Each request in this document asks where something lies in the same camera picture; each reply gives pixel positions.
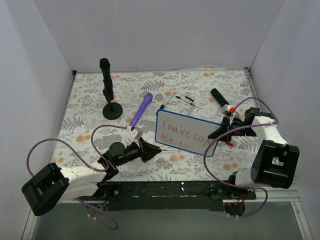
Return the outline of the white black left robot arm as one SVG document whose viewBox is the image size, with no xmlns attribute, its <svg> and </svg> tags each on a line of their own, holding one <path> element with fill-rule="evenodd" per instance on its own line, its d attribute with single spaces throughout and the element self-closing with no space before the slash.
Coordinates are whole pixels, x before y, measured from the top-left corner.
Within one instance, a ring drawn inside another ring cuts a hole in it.
<svg viewBox="0 0 320 240">
<path fill-rule="evenodd" d="M 114 142 L 92 166 L 58 167 L 49 163 L 23 185 L 21 191 L 35 216 L 42 216 L 57 203 L 78 197 L 101 200 L 106 187 L 101 184 L 118 174 L 118 167 L 135 159 L 144 163 L 161 152 L 161 148 L 140 139 L 125 146 Z"/>
</svg>

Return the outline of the red marker cap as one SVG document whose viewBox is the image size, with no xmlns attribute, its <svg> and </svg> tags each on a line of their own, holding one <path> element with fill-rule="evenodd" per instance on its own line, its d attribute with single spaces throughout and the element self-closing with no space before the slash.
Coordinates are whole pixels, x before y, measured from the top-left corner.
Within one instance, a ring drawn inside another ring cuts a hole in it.
<svg viewBox="0 0 320 240">
<path fill-rule="evenodd" d="M 230 142 L 230 141 L 226 141 L 226 144 L 229 145 L 229 146 L 231 146 L 231 147 L 234 146 L 234 144 L 233 144 L 232 142 Z"/>
</svg>

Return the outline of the blue framed whiteboard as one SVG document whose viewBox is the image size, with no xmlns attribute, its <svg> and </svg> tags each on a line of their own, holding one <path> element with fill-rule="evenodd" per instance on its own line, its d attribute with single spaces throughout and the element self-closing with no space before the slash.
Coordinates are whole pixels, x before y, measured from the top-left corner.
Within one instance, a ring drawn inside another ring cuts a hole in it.
<svg viewBox="0 0 320 240">
<path fill-rule="evenodd" d="M 203 155 L 213 141 L 209 134 L 220 124 L 164 109 L 156 113 L 155 141 L 169 147 Z"/>
</svg>

